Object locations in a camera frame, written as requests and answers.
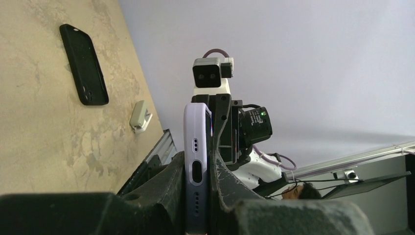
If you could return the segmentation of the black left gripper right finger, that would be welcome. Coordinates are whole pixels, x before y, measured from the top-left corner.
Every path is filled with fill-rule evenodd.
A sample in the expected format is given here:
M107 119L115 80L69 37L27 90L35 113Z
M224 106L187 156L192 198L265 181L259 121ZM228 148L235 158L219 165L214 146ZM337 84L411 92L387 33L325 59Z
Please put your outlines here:
M239 181L218 151L210 158L211 235L372 235L353 203L264 199Z

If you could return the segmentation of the lavender phone case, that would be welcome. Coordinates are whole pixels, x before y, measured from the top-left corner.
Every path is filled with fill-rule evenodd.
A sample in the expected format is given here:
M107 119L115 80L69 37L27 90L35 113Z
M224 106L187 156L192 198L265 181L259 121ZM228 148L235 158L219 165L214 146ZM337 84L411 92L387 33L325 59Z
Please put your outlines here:
M184 109L185 231L205 235L208 215L208 138L211 112L204 103Z

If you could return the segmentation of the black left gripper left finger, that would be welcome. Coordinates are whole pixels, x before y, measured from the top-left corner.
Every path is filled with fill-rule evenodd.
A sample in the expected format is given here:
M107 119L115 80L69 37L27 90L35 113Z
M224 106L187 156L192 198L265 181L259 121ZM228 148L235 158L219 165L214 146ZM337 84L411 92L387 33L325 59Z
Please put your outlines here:
M3 235L183 235L184 153L134 191L7 194Z

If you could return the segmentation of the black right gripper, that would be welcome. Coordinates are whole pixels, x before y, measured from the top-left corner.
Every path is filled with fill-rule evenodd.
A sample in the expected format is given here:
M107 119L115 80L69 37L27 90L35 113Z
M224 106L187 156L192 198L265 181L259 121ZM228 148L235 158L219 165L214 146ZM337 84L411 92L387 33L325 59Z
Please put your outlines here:
M198 94L191 102L204 103L211 111L213 142L226 165L236 164L254 144L268 140L273 134L268 111L263 106L244 105L230 94Z

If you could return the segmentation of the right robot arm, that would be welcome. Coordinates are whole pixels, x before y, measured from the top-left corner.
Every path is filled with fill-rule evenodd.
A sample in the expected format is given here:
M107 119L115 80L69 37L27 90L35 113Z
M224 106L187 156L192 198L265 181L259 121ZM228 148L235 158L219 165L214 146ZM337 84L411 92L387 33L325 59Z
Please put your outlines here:
M198 94L191 100L204 103L212 112L213 144L221 159L248 188L268 195L286 186L289 179L278 153L266 154L255 144L268 140L273 129L268 111L256 104L243 104L230 94Z

